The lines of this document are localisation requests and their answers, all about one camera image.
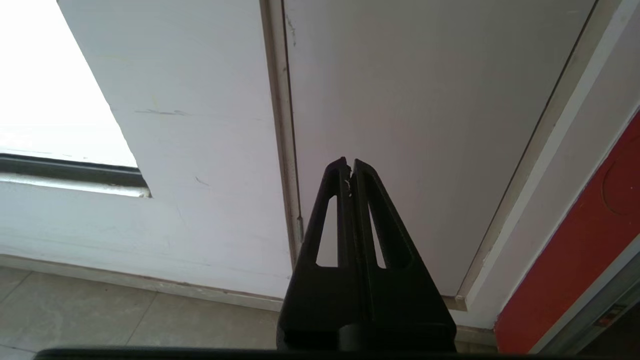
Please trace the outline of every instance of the scratch on wall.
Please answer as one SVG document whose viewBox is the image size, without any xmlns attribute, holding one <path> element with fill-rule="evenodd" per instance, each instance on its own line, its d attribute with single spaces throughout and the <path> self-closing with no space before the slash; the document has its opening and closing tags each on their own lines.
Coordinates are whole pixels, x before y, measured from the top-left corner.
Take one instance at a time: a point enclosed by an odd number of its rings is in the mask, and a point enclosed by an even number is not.
<svg viewBox="0 0 640 360">
<path fill-rule="evenodd" d="M 187 223 L 184 221 L 184 218 L 182 217 L 182 212 L 180 211 L 180 208 L 178 206 L 176 206 L 175 209 L 178 211 L 178 216 L 180 217 L 180 220 L 182 221 L 182 225 L 184 225 L 185 228 L 189 229 L 189 227 L 187 226 Z"/>
<path fill-rule="evenodd" d="M 180 110 L 173 110 L 172 112 L 169 112 L 169 111 L 157 111 L 157 110 L 146 109 L 146 110 L 135 110 L 135 112 L 142 113 L 142 114 L 154 114 L 154 115 L 179 115 L 179 116 L 191 115 Z"/>
<path fill-rule="evenodd" d="M 211 186 L 211 185 L 209 185 L 209 184 L 205 183 L 204 181 L 200 180 L 197 176 L 195 176 L 195 179 L 196 179 L 196 181 L 198 181 L 200 184 L 207 185 L 207 186 Z"/>
<path fill-rule="evenodd" d="M 293 27 L 293 25 L 291 24 L 291 19 L 289 18 L 289 15 L 286 15 L 287 17 L 287 25 L 289 25 L 289 31 L 291 32 L 291 40 L 293 41 L 293 46 L 296 46 L 296 28 Z"/>
</svg>

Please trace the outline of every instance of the window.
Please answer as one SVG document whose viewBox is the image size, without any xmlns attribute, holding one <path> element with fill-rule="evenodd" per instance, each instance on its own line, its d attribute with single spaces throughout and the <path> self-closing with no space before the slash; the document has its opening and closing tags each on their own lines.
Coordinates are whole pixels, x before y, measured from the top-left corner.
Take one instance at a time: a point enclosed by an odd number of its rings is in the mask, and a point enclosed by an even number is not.
<svg viewBox="0 0 640 360">
<path fill-rule="evenodd" d="M 0 44 L 0 172 L 143 184 L 55 0 L 4 3 Z"/>
</svg>

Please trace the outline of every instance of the baseboard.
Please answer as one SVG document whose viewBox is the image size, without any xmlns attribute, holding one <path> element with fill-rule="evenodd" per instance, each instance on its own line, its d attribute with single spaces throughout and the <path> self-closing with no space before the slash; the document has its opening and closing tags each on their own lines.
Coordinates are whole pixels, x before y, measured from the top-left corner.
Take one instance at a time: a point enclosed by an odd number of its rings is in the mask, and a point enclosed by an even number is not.
<svg viewBox="0 0 640 360">
<path fill-rule="evenodd" d="M 193 297 L 196 299 L 223 302 L 226 304 L 254 307 L 269 311 L 280 311 L 282 299 L 263 297 L 237 291 L 222 290 L 206 286 L 192 285 L 185 282 L 173 282 L 153 277 L 112 272 L 85 266 L 76 266 L 51 261 L 34 260 L 11 255 L 0 255 L 0 266 L 42 272 L 67 277 L 75 277 L 89 281 L 106 282 L 108 284 L 128 286 L 143 290 L 157 291 L 171 295 Z M 450 307 L 460 307 L 459 300 L 448 299 Z M 458 326 L 456 341 L 495 346 L 495 336 L 489 329 Z"/>
</svg>

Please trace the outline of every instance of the tiled floor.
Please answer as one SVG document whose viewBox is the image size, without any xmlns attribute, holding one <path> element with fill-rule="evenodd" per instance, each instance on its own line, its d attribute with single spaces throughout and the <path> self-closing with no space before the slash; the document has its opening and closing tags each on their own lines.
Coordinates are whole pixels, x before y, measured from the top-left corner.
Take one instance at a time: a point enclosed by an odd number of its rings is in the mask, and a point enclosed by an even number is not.
<svg viewBox="0 0 640 360">
<path fill-rule="evenodd" d="M 277 320 L 272 311 L 0 267 L 3 360 L 65 345 L 274 348 Z"/>
</svg>

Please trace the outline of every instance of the red wall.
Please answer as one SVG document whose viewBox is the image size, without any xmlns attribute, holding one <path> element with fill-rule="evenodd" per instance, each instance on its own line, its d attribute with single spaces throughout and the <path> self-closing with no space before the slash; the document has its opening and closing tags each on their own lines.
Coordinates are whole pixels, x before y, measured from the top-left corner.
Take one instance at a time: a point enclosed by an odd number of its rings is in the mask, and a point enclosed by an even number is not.
<svg viewBox="0 0 640 360">
<path fill-rule="evenodd" d="M 637 114 L 502 310 L 499 350 L 528 352 L 639 233 Z"/>
</svg>

